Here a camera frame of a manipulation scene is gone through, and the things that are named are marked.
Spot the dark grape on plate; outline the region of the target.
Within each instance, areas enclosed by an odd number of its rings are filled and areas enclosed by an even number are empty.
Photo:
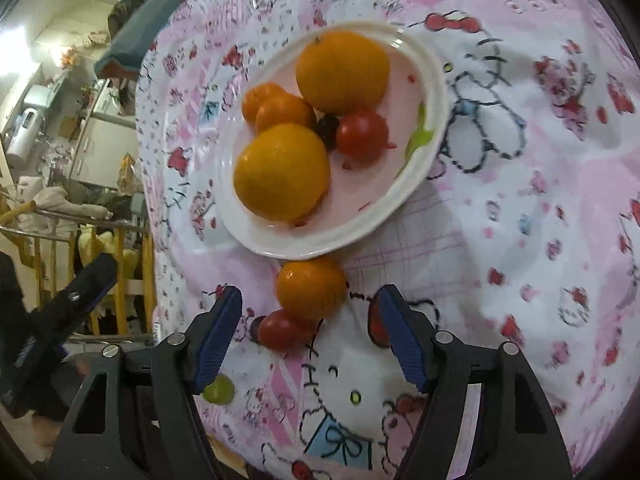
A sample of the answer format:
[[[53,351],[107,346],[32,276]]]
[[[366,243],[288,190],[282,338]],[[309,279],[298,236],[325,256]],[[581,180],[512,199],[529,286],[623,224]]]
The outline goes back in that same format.
[[[314,132],[318,134],[328,152],[336,149],[336,135],[339,126],[340,120],[331,114],[323,115],[314,125]]]

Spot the pink Hello Kitty cloth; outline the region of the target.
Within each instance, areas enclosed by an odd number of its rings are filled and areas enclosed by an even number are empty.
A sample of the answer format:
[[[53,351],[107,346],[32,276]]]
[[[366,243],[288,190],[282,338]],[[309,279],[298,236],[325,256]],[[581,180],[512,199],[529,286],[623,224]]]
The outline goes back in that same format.
[[[306,32],[396,25],[442,59],[451,114],[435,165],[342,255],[344,307],[281,356],[250,339],[277,261],[217,217],[213,161],[259,67]],[[243,314],[198,401],[205,429],[279,479],[389,479],[422,402],[369,301],[387,283],[468,344],[517,344],[570,466],[638,410],[639,69],[599,0],[186,0],[149,48],[137,129],[156,250],[156,325],[182,330],[226,285]]]

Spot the red cherry tomato on cloth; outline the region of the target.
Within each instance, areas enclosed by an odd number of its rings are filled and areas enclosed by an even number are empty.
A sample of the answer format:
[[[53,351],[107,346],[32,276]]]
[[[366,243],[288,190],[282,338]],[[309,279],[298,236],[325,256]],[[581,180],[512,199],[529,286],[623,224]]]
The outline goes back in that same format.
[[[317,321],[303,320],[290,315],[288,311],[277,310],[265,316],[259,323],[257,341],[273,351],[293,351],[311,341],[317,325]]]

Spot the dark grape on cloth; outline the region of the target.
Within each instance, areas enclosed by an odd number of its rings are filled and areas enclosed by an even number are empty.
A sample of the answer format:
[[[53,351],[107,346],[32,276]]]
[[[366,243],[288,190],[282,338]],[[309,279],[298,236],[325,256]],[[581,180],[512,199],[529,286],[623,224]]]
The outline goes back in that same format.
[[[250,328],[248,329],[248,336],[250,336],[250,340],[255,344],[259,344],[259,326],[262,324],[262,321],[265,319],[265,315],[256,316],[254,320],[250,323]]]

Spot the small mandarin rear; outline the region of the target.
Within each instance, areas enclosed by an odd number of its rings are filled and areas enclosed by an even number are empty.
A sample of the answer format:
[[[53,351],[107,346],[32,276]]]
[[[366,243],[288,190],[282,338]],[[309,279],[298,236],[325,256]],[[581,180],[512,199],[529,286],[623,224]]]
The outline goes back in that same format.
[[[272,98],[273,96],[280,96],[285,90],[278,84],[272,82],[265,82],[264,84],[258,84],[251,88],[244,94],[242,99],[242,115],[243,118],[250,124],[254,125],[259,107],[265,100]]]

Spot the green grape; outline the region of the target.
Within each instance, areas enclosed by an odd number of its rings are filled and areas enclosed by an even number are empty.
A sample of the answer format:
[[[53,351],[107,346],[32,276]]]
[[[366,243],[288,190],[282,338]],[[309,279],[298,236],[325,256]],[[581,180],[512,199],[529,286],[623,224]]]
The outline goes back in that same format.
[[[234,396],[235,386],[225,374],[219,374],[202,392],[203,399],[215,405],[228,405],[232,402]]]

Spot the teal blue pillow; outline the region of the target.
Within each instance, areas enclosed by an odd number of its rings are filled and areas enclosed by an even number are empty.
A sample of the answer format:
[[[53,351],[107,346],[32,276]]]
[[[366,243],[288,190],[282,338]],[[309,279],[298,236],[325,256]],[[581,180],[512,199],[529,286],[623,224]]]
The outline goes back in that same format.
[[[138,78],[142,61],[181,0],[120,0],[107,17],[110,45],[93,65],[99,79]]]

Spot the pink white oval plate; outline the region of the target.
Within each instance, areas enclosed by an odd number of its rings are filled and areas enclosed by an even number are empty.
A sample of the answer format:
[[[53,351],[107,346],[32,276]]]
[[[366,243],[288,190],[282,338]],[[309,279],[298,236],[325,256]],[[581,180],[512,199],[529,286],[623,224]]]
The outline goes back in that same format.
[[[233,188],[236,160],[254,139],[235,110],[222,128],[215,156],[216,216],[230,234],[257,255],[307,260],[335,252],[372,233],[426,179],[450,114],[440,59],[405,29],[382,23],[346,22],[344,30],[376,41],[390,57],[390,83],[378,114],[390,127],[390,146],[370,166],[358,167],[339,151],[329,156],[331,186],[319,208],[294,224],[259,218]]]

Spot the small mandarin front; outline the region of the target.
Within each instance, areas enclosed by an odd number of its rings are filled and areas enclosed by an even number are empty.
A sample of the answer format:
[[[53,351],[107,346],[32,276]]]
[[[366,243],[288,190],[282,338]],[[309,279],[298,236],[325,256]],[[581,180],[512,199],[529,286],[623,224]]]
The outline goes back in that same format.
[[[257,133],[282,124],[312,128],[317,122],[314,109],[299,96],[279,93],[266,99],[258,107],[254,129]]]

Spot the medium orange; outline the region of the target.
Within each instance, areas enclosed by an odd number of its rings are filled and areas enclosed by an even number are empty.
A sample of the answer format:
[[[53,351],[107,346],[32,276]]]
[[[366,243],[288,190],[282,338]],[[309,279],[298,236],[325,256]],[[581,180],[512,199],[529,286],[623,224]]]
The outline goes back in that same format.
[[[278,273],[276,296],[282,309],[296,318],[319,321],[346,301],[347,278],[331,256],[291,261]]]

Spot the small mandarin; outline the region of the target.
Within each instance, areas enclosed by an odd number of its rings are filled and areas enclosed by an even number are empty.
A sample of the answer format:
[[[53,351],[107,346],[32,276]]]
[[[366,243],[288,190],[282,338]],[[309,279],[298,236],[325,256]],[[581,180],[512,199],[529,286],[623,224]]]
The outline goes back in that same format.
[[[266,99],[258,107],[254,129],[257,133],[282,124],[312,128],[317,122],[314,109],[299,96],[279,93]]]
[[[251,88],[244,94],[242,99],[242,115],[243,118],[250,124],[254,125],[259,107],[265,100],[272,98],[273,96],[280,96],[285,90],[278,84],[272,82],[265,82],[264,84],[258,84]]]

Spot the white cabinet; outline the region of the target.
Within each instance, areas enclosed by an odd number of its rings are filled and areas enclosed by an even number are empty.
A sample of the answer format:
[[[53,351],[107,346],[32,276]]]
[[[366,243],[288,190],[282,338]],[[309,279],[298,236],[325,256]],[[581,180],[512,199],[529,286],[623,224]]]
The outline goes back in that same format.
[[[101,79],[96,98],[81,122],[67,180],[116,190],[120,164],[137,158],[134,97],[126,81]]]

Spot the yellow wooden railing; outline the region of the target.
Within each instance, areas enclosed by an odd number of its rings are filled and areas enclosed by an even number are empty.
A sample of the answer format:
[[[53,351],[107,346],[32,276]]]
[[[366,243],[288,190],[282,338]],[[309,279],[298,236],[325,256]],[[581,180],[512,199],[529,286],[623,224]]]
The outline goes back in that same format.
[[[1,194],[1,238],[32,272],[29,295],[41,311],[81,274],[104,272],[105,297],[80,322],[78,339],[149,340],[157,300],[153,239],[146,222],[113,220],[76,205],[47,208]]]

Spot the dark red tomato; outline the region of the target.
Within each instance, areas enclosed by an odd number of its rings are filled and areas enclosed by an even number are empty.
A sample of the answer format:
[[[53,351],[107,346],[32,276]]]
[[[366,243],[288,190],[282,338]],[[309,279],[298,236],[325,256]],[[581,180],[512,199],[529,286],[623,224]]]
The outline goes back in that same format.
[[[386,149],[390,128],[386,119],[372,110],[356,112],[340,120],[336,132],[336,145],[345,156],[370,164]]]

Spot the white kitchen appliance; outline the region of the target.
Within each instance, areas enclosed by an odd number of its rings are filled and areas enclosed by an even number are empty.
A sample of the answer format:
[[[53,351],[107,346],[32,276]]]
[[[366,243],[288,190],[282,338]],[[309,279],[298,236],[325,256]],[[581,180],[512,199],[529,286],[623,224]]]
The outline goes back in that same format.
[[[44,115],[36,108],[26,108],[21,114],[6,150],[6,161],[10,168],[22,169],[26,166],[43,122]]]

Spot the large orange on plate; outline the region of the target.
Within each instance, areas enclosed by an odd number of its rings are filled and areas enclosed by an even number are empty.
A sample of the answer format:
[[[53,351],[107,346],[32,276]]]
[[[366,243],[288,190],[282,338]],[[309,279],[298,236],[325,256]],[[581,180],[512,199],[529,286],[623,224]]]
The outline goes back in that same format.
[[[320,112],[344,116],[373,110],[390,80],[390,58],[377,42],[356,32],[322,32],[303,48],[295,79],[300,95]]]

